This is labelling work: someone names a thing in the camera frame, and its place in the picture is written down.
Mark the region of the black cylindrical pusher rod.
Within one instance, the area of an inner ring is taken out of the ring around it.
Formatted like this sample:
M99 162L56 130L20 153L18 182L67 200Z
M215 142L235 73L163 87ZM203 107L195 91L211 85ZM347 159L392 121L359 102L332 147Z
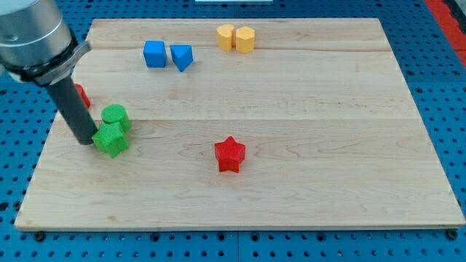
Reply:
M47 86L46 90L79 144L92 144L98 128L71 77Z

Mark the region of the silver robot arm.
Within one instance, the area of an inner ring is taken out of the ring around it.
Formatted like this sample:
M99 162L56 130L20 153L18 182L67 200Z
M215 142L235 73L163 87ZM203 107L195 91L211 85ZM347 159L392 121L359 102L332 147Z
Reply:
M97 127L71 72L91 49L76 40L55 1L1 0L1 67L17 82L45 88L82 145Z

